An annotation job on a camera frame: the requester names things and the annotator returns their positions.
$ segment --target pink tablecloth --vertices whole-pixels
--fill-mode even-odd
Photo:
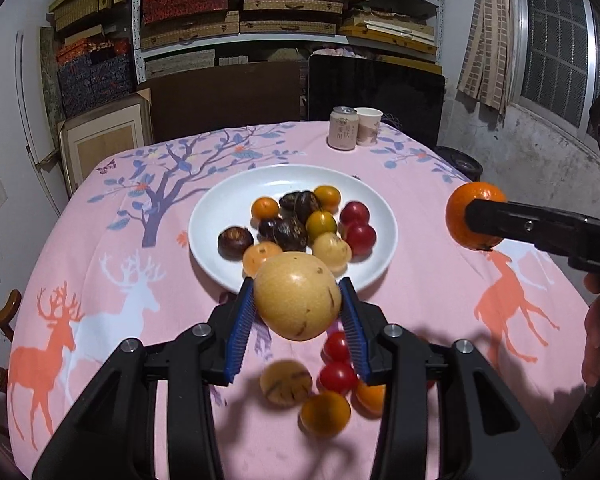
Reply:
[[[98,366],[130,336],[171,340],[206,320],[222,290],[190,257],[189,215],[225,177],[267,164],[314,164],[360,178],[394,210],[397,253],[361,296],[387,319],[450,344],[468,338],[496,365],[552,445],[583,393],[586,305],[547,254],[503,242],[485,256],[445,227],[459,173],[419,143],[382,126],[378,145],[328,148],[327,123],[233,128],[107,159],[80,186],[40,254],[20,308],[9,376],[10,434],[18,466],[40,453]],[[298,429],[298,409],[271,410],[258,389],[271,360],[293,357],[314,378],[325,336],[291,343],[254,330],[242,372],[214,391],[214,418],[229,480],[368,479],[379,421],[352,414],[333,440]],[[156,421],[157,477],[167,478],[166,408]],[[429,478],[436,478],[432,405]]]

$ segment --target curtain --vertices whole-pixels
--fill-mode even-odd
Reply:
[[[509,0],[475,0],[459,91],[503,114],[510,53]]]

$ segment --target red fruit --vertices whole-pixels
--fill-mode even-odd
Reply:
[[[342,234],[342,239],[351,247],[353,256],[367,256],[376,244],[376,230],[369,224],[350,224]]]
[[[331,334],[322,347],[324,354],[332,361],[348,362],[351,359],[344,332]]]
[[[340,223],[348,226],[353,222],[369,223],[369,209],[362,202],[349,202],[340,213]]]
[[[318,380],[325,390],[344,395],[358,384],[358,376],[351,365],[341,362],[327,364],[318,375]]]

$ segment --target plate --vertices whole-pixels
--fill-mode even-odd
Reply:
[[[359,200],[369,208],[369,224],[376,230],[378,240],[367,258],[349,263],[342,275],[351,279],[356,290],[362,290],[382,275],[394,257],[398,245],[394,212],[384,198],[364,182],[317,166],[265,166],[237,173],[213,186],[196,204],[189,219],[189,247],[193,257],[213,280],[237,294],[244,280],[242,263],[220,256],[218,235],[227,227],[237,225],[249,229],[257,240],[258,231],[251,224],[254,200],[261,196],[278,200],[286,193],[320,185],[338,188],[342,196],[340,208],[352,200]],[[339,211],[334,216],[337,220]]]

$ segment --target trash can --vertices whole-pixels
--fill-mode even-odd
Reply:
[[[451,166],[473,182],[478,182],[482,175],[482,165],[472,156],[446,146],[436,146],[433,149],[444,158]]]

